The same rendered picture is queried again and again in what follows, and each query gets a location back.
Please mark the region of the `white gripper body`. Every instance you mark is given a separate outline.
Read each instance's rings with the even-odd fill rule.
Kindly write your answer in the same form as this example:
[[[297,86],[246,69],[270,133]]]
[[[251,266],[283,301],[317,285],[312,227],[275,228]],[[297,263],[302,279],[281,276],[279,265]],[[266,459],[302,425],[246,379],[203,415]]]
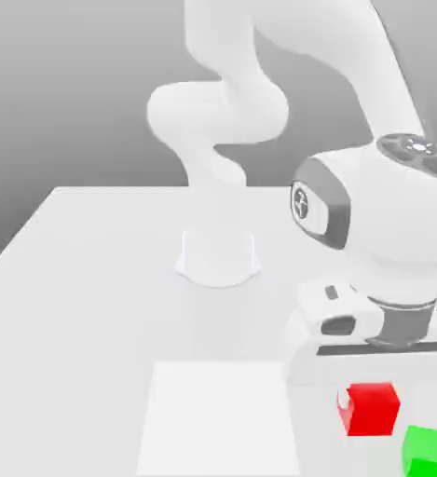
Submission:
[[[295,386],[437,381],[437,334],[407,348],[305,345],[296,351],[287,381]]]

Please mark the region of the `small red cube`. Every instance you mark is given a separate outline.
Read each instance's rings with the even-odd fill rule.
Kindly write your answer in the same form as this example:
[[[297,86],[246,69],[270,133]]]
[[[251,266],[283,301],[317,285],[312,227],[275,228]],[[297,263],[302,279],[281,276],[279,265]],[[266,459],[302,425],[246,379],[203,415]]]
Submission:
[[[392,434],[401,401],[390,382],[351,384],[348,395],[348,436]]]

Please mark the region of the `small green cube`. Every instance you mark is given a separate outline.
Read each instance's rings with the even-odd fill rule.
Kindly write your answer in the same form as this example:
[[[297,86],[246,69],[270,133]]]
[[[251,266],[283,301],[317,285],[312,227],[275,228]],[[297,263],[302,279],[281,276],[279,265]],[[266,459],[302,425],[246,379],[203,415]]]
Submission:
[[[401,455],[403,477],[437,477],[437,429],[408,426]]]

